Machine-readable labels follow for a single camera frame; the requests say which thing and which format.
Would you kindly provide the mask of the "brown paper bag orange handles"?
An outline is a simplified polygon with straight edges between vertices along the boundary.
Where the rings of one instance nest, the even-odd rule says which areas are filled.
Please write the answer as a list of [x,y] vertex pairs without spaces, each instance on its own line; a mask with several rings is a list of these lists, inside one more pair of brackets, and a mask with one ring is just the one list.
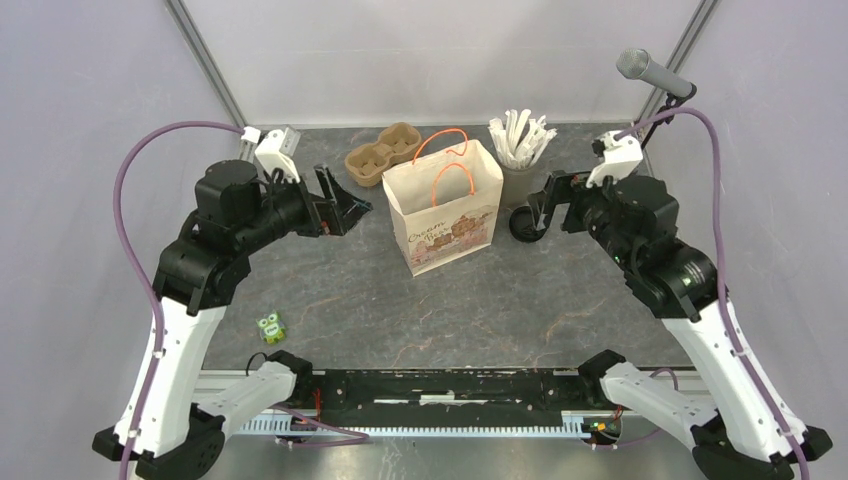
[[382,175],[396,243],[413,276],[489,246],[503,188],[502,169],[490,152],[460,128],[463,141],[413,158]]

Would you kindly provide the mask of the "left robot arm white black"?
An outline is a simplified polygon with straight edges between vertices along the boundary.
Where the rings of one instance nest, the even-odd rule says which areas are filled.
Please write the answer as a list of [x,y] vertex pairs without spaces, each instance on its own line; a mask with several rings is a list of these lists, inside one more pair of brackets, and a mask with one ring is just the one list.
[[197,207],[161,253],[152,282],[145,359],[122,418],[98,432],[93,450],[133,463],[142,479],[198,479],[226,441],[263,410],[302,407],[317,392],[311,364],[284,351],[253,373],[199,401],[203,359],[252,254],[294,233],[342,236],[371,210],[317,166],[320,194],[280,176],[261,180],[243,160],[211,165],[196,183]]

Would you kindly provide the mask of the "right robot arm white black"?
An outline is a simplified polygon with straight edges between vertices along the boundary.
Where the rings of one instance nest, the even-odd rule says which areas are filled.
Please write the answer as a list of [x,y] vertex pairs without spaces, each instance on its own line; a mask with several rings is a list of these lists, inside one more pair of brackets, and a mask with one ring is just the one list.
[[512,236],[540,240],[565,206],[562,229],[585,232],[622,271],[626,286],[675,337],[710,400],[687,398],[603,351],[579,367],[580,400],[630,409],[683,444],[709,479],[790,479],[832,448],[779,399],[744,338],[710,258],[677,236],[677,200],[664,182],[630,175],[598,186],[586,173],[554,172],[510,216]]

